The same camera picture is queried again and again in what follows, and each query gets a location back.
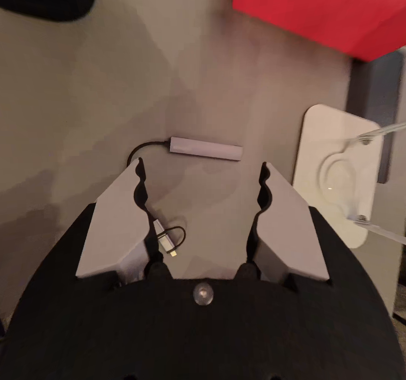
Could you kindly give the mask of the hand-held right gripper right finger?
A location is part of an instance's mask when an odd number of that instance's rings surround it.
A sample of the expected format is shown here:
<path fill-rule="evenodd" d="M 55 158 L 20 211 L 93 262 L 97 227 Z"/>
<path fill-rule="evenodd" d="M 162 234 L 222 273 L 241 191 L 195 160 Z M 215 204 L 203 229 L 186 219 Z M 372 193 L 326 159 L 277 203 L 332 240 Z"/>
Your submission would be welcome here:
<path fill-rule="evenodd" d="M 247 262 L 266 281 L 296 274 L 317 281 L 330 279 L 307 202 L 269 162 L 261 165 L 260 192 L 247 239 Z"/>

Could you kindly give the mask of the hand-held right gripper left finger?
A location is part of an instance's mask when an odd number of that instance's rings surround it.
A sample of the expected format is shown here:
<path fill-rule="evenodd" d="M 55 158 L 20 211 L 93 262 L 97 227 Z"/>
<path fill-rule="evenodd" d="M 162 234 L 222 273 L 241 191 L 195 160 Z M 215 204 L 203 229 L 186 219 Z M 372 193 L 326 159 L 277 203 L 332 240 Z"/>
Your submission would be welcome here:
<path fill-rule="evenodd" d="M 119 279 L 144 279 L 148 267 L 162 261 L 145 181 L 137 158 L 98 197 L 76 277 L 116 272 Z"/>

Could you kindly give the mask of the red plastic bin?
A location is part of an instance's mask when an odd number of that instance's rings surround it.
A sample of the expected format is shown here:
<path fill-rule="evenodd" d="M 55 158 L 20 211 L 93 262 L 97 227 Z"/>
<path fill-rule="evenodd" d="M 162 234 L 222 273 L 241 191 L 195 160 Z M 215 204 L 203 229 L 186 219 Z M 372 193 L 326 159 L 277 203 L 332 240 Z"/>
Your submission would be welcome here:
<path fill-rule="evenodd" d="M 233 0 L 232 7 L 364 62 L 406 43 L 406 0 Z"/>

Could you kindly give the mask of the white stand base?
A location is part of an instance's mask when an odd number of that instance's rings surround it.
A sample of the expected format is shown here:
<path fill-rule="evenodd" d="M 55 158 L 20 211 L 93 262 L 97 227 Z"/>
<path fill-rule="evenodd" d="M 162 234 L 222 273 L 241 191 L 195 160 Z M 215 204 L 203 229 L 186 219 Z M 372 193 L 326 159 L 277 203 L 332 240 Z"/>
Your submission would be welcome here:
<path fill-rule="evenodd" d="M 373 121 L 322 104 L 303 120 L 293 187 L 350 249 L 368 236 L 353 218 L 371 219 L 383 146 L 383 137 L 368 144 L 357 137 L 376 129 Z"/>

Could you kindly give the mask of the metal stand bracket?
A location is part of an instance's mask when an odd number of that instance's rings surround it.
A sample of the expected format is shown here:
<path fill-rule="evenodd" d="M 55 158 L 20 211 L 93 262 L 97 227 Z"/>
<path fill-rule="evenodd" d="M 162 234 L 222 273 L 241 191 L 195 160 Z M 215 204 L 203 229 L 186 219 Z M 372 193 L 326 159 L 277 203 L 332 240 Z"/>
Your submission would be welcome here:
<path fill-rule="evenodd" d="M 377 235 L 380 235 L 382 237 L 393 240 L 402 245 L 406 245 L 405 236 L 398 235 L 396 233 L 393 233 L 389 230 L 386 230 L 378 225 L 371 223 L 371 221 L 367 220 L 364 215 L 348 216 L 346 219 L 353 222 L 355 225 L 360 226 L 370 232 L 373 232 Z"/>
<path fill-rule="evenodd" d="M 353 145 L 356 143 L 360 143 L 363 145 L 368 145 L 370 144 L 374 139 L 378 137 L 384 137 L 388 134 L 392 134 L 395 132 L 400 132 L 406 129 L 406 123 L 398 123 L 398 124 L 392 124 L 388 125 L 386 127 L 382 127 L 373 131 L 366 132 L 364 134 L 358 135 L 354 138 L 351 138 L 348 140 L 348 145 Z"/>

